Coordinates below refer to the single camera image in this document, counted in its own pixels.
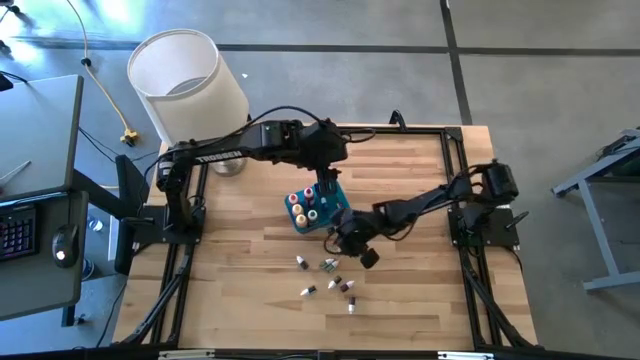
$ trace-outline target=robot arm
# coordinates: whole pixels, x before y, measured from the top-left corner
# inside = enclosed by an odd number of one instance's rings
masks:
[[[310,126],[299,120],[269,120],[218,139],[180,142],[158,162],[156,186],[167,196],[168,223],[180,231],[193,222],[187,182],[196,165],[244,157],[283,162],[315,171],[320,193],[328,194],[335,192],[338,177],[329,166],[347,158],[347,142],[329,119]]]
[[[471,183],[471,177],[476,174],[482,177],[483,190],[479,194],[473,192]],[[337,254],[360,256],[360,262],[368,269],[375,265],[379,256],[367,242],[378,235],[389,240],[402,240],[418,217],[462,201],[467,202],[464,209],[466,227],[473,229],[497,206],[510,203],[517,195],[518,188],[509,166],[494,161],[462,171],[450,184],[440,185],[409,200],[377,203],[371,212],[339,210],[332,216],[333,227],[329,232],[337,234],[334,240],[334,245],[340,249]],[[404,235],[392,237],[405,229]]]

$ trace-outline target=gray desk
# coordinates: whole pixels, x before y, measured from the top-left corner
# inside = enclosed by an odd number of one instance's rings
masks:
[[[4,187],[0,202],[71,188],[82,85],[82,77],[70,75],[16,84],[0,94],[0,174],[31,160]]]
[[[0,263],[0,321],[78,302],[88,204],[86,192],[37,201],[36,234],[40,251]],[[63,269],[53,262],[51,243],[56,230],[65,224],[79,227],[80,256],[74,266]]]

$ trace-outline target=blue tray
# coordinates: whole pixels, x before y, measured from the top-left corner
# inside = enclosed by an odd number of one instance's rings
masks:
[[[318,184],[313,185],[313,193],[315,194],[315,203],[313,206],[309,206],[307,203],[307,199],[304,198],[304,189],[297,191],[295,194],[298,195],[299,204],[302,205],[304,209],[304,215],[307,216],[310,210],[315,210],[318,212],[318,220],[313,224],[305,228],[301,228],[296,225],[296,218],[291,212],[291,205],[289,203],[289,194],[284,197],[284,207],[289,214],[289,218],[291,219],[291,224],[296,229],[297,232],[301,234],[306,234],[310,231],[326,228],[331,223],[331,214],[333,214],[336,210],[340,208],[349,208],[349,201],[347,201],[347,197],[342,192],[342,188],[340,184],[336,182],[336,193],[327,196],[318,196]],[[322,197],[327,199],[327,206],[322,206],[322,201],[320,200]]]

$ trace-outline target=concrete floor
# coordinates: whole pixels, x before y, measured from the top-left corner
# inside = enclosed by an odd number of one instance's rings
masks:
[[[449,2],[458,45],[463,47],[640,47],[640,25],[633,17],[640,3],[634,0]],[[46,4],[17,0],[17,4],[28,18],[7,14],[0,23],[0,38],[12,48],[10,54],[0,55],[0,69],[28,79],[84,76],[79,63],[82,51],[77,48],[81,33],[68,5],[62,0]],[[201,30],[227,44],[447,45],[438,0],[75,0],[74,4],[90,39],[101,49],[130,46],[127,42],[177,27]],[[43,44],[43,39],[53,46],[33,45]],[[142,133],[143,143],[134,149],[119,144],[119,120],[87,76],[81,124],[116,151],[135,157],[157,149],[159,140],[126,78],[129,54],[129,50],[99,50],[91,51],[91,58],[100,79]],[[223,56],[253,113],[287,103],[338,122],[383,123],[399,108],[410,124],[461,124],[447,54],[225,52]],[[582,290],[582,281],[605,274],[595,236],[579,195],[558,200],[549,192],[592,161],[618,131],[638,126],[638,58],[464,55],[460,60],[473,123],[489,126],[497,156],[514,170],[521,195],[513,207],[531,212],[519,225],[519,233],[540,343],[549,349],[638,357],[640,285],[592,295]],[[116,182],[111,163],[83,138],[77,153],[76,168],[98,183]],[[138,166],[144,168],[150,161]],[[606,211],[607,218],[616,217],[615,207]],[[626,238],[637,238],[637,232],[629,231]],[[611,240],[622,269],[640,267],[637,241],[620,245],[620,239]],[[105,248],[105,233],[92,233],[87,239],[87,256],[109,275],[113,269],[106,262]],[[78,312],[86,314],[86,325],[59,328],[60,310],[1,322],[0,354],[95,346],[123,281],[108,276],[84,284]]]

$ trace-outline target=wooden tabletop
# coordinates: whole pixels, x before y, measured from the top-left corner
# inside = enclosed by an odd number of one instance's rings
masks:
[[[462,129],[469,164],[491,160],[487,127]],[[437,136],[379,134],[348,148],[349,158],[336,167],[352,208],[370,210],[372,203],[410,198],[446,183]],[[197,176],[192,179],[195,184]],[[205,235],[196,248],[180,347],[471,349],[460,262],[450,246],[445,210],[420,218],[403,241],[372,240],[381,259],[370,270],[342,257],[333,275],[355,280],[342,294],[327,290],[332,275],[317,268],[330,257],[322,247],[325,232],[300,235],[285,212],[284,197],[314,182],[313,172],[253,160],[232,178],[209,174]],[[150,203],[164,202],[153,187]],[[134,259],[114,341],[130,334],[157,298],[166,253],[166,245],[152,245]],[[299,270],[296,255],[311,271]],[[535,342],[518,263],[499,248],[488,248],[487,258],[496,301]],[[301,297],[311,285],[318,292]],[[348,296],[357,299],[353,315],[347,312]],[[489,339],[483,307],[479,313]]]

